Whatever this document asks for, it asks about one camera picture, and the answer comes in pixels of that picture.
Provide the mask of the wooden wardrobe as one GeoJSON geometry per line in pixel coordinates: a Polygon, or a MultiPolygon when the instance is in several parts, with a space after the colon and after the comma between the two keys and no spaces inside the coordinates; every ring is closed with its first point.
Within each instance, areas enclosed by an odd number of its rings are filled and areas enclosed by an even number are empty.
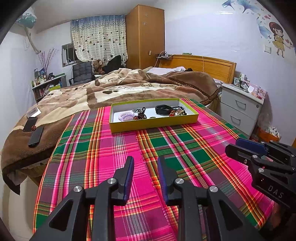
{"type": "Polygon", "coordinates": [[[126,15],[125,22],[127,68],[154,66],[165,50],[165,11],[139,4],[126,15]]]}

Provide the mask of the purple dried flower branches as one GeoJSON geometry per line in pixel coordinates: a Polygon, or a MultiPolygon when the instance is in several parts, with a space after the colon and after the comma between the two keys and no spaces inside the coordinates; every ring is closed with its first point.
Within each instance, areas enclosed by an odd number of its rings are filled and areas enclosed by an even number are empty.
{"type": "Polygon", "coordinates": [[[57,54],[58,50],[56,48],[51,48],[48,53],[45,51],[41,51],[38,54],[39,61],[41,63],[42,68],[44,69],[46,75],[48,75],[48,68],[53,59],[53,57],[57,54]]]}

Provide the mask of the brown teddy bear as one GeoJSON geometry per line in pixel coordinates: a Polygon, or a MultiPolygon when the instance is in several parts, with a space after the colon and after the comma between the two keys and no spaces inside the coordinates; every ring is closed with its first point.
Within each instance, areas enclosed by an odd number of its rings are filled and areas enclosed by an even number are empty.
{"type": "Polygon", "coordinates": [[[104,75],[105,72],[103,71],[103,62],[101,60],[93,61],[93,68],[95,75],[104,75]]]}

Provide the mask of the white card on bed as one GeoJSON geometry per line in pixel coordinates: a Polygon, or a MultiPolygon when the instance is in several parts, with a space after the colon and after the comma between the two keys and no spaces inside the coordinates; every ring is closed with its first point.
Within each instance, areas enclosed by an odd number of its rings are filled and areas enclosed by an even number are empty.
{"type": "Polygon", "coordinates": [[[39,110],[38,107],[33,107],[31,108],[27,113],[26,113],[26,117],[27,118],[34,118],[37,117],[39,114],[41,114],[41,111],[39,110]]]}

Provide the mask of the white pillow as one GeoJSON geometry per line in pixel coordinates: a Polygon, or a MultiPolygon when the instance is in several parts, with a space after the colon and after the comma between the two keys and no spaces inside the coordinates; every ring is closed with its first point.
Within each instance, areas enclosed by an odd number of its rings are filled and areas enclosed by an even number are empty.
{"type": "Polygon", "coordinates": [[[170,72],[184,72],[186,69],[183,66],[176,67],[176,68],[159,68],[159,67],[153,67],[147,71],[147,73],[152,73],[155,75],[165,75],[170,72]]]}

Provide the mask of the wooden headboard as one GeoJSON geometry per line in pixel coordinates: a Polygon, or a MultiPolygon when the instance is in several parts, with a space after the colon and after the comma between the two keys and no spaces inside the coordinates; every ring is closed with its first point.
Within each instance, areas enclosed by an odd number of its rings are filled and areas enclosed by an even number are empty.
{"type": "Polygon", "coordinates": [[[236,63],[213,57],[194,55],[173,55],[169,59],[159,61],[160,68],[176,68],[183,66],[193,71],[208,73],[212,78],[231,84],[234,80],[236,63]]]}

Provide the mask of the white bedside drawer cabinet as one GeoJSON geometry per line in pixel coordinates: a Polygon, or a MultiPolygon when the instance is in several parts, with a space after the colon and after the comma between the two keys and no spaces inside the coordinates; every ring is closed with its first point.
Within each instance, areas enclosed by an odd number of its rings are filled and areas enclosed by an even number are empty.
{"type": "Polygon", "coordinates": [[[218,114],[231,125],[250,137],[257,123],[263,99],[232,84],[222,84],[218,114]]]}

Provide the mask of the black office chair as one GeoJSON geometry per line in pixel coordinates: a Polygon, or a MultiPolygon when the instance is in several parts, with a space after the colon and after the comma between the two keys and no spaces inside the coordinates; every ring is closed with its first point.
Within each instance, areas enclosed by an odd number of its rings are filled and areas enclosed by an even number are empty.
{"type": "Polygon", "coordinates": [[[70,85],[85,84],[95,80],[92,62],[81,62],[73,65],[73,77],[69,79],[70,85]]]}

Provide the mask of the brown plush blanket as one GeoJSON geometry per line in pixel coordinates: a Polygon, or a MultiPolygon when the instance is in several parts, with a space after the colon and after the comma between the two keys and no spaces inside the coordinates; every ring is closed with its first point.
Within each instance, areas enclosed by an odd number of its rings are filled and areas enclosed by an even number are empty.
{"type": "Polygon", "coordinates": [[[175,71],[165,75],[141,69],[120,68],[85,84],[53,90],[35,104],[40,110],[36,126],[43,126],[40,143],[29,148],[31,137],[23,131],[23,115],[9,133],[1,152],[1,171],[6,185],[20,194],[20,184],[28,174],[21,169],[48,159],[70,117],[81,111],[110,106],[113,103],[158,98],[189,98],[203,105],[218,95],[215,80],[207,73],[175,71]]]}

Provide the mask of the grey desk shelf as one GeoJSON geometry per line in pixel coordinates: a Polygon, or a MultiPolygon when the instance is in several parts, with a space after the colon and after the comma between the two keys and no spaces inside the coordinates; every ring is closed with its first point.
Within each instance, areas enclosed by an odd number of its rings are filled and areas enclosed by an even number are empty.
{"type": "Polygon", "coordinates": [[[60,74],[49,80],[39,79],[33,83],[32,91],[35,97],[35,101],[39,102],[43,99],[50,91],[67,87],[66,74],[60,74]]]}

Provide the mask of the black phone with red charm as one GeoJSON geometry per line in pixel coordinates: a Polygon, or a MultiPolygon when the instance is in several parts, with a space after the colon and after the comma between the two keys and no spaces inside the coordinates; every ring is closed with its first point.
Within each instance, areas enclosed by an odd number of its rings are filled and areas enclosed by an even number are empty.
{"type": "Polygon", "coordinates": [[[36,125],[38,118],[37,117],[29,117],[25,126],[23,127],[24,132],[31,132],[34,130],[34,126],[36,125]]]}

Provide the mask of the black smart wristband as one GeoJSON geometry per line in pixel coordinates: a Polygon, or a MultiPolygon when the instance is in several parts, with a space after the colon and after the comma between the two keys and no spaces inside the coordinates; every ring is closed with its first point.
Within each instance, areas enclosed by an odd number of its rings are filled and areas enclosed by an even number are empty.
{"type": "Polygon", "coordinates": [[[157,105],[155,107],[156,114],[158,115],[170,115],[174,109],[166,104],[157,105]]]}

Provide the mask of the yellow-green shallow box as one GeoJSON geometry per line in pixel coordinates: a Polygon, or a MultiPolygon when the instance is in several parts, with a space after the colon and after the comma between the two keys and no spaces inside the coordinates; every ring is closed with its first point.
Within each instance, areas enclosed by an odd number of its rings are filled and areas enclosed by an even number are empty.
{"type": "Polygon", "coordinates": [[[198,112],[180,98],[159,98],[119,102],[111,105],[109,127],[112,133],[196,123],[198,112]],[[184,110],[187,115],[158,115],[155,107],[166,104],[176,112],[184,110]]]}

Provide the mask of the cartoon girl wall sticker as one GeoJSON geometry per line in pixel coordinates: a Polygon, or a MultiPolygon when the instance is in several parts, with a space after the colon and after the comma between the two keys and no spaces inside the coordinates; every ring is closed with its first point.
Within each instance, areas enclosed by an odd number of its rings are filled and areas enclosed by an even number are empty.
{"type": "Polygon", "coordinates": [[[272,31],[273,36],[274,36],[273,44],[277,49],[277,51],[276,51],[277,55],[279,55],[281,52],[281,56],[284,57],[285,45],[284,45],[284,37],[283,37],[282,27],[275,22],[270,22],[269,28],[272,31]]]}

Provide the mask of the window with bars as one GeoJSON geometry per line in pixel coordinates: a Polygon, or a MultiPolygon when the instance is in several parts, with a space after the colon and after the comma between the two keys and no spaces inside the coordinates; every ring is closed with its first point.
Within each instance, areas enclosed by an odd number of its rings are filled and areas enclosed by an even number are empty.
{"type": "Polygon", "coordinates": [[[76,55],[76,51],[75,51],[73,43],[62,45],[61,56],[62,56],[62,66],[63,67],[81,62],[76,55]]]}

